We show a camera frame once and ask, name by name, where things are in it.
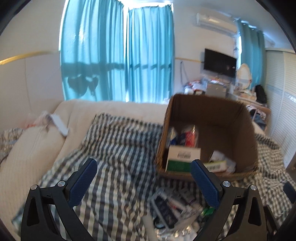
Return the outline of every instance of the white pillow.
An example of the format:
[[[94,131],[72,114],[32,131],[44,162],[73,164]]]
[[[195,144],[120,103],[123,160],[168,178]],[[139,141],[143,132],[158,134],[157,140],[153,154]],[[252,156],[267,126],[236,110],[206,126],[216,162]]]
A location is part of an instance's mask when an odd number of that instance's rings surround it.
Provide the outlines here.
[[[29,189],[52,167],[65,138],[53,125],[24,131],[0,167],[0,218],[16,240],[11,219],[25,202]]]

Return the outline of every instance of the green label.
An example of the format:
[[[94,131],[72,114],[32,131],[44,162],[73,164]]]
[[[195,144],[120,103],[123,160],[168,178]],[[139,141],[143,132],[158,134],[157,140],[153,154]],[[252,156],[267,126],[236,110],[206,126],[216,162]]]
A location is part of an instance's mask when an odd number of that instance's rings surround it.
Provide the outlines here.
[[[167,171],[190,172],[190,162],[168,160]]]

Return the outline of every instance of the air conditioner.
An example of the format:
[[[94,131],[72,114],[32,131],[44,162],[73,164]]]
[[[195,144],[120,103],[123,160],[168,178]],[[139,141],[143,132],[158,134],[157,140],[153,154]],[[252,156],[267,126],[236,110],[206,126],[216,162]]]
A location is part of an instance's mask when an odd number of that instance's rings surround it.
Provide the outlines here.
[[[214,30],[231,37],[234,37],[237,34],[237,27],[234,23],[229,23],[209,15],[197,13],[196,22],[200,27]]]

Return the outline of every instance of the gray striped blanket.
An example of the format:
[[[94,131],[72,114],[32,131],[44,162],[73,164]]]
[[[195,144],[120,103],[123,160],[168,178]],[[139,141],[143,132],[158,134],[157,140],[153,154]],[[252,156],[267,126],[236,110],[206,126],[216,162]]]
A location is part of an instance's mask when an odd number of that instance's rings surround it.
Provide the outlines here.
[[[41,179],[47,187],[66,180],[92,157],[98,172],[79,206],[74,211],[94,240],[147,240],[141,217],[153,212],[150,199],[160,187],[187,188],[202,206],[206,202],[195,183],[157,178],[153,160],[162,126],[109,114],[97,115],[80,147],[57,161]],[[270,139],[257,135],[259,170],[255,177],[232,182],[234,186],[255,184],[263,204],[269,204],[281,223],[291,208],[282,191],[285,180],[295,183],[285,172],[279,147]],[[234,207],[221,232],[225,237],[236,212]],[[12,223],[20,230],[23,207]],[[70,240],[52,206],[54,219],[63,238]]]

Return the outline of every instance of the cable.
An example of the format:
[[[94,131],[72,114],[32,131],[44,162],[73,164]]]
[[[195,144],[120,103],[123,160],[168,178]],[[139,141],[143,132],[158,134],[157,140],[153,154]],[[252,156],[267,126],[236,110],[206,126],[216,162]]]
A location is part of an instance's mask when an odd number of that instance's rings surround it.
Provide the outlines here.
[[[181,61],[180,62],[180,76],[181,76],[181,84],[184,86],[183,76],[182,76],[182,67],[184,68],[184,74],[185,74],[185,77],[187,79],[187,82],[190,82],[190,81],[189,81],[188,75],[187,75],[186,70],[185,70],[185,65],[184,65],[183,61]]]

